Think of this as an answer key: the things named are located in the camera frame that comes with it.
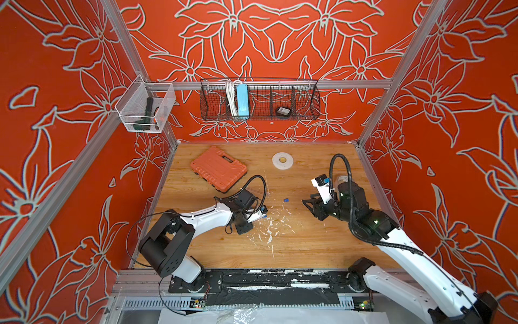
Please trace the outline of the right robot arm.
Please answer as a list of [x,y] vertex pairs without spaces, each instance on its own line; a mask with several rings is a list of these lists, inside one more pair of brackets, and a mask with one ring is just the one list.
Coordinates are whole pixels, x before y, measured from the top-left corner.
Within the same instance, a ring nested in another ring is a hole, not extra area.
[[378,247],[419,284],[416,288],[362,257],[347,270],[351,290],[381,293],[425,323],[493,322],[498,308],[495,298],[461,283],[419,248],[397,221],[370,208],[344,155],[334,155],[329,170],[312,179],[318,192],[303,205],[320,221],[334,217],[346,222],[355,238]]

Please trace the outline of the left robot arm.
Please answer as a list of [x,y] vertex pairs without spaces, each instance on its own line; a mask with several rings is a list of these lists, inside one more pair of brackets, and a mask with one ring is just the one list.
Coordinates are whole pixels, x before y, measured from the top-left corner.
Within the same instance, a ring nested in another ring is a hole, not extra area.
[[216,228],[231,234],[251,231],[255,221],[267,216],[267,182],[261,175],[252,176],[235,194],[215,197],[213,206],[191,213],[173,209],[157,213],[155,225],[136,245],[145,259],[143,267],[152,269],[160,278],[173,276],[188,284],[202,281],[204,267],[187,256],[192,241]]

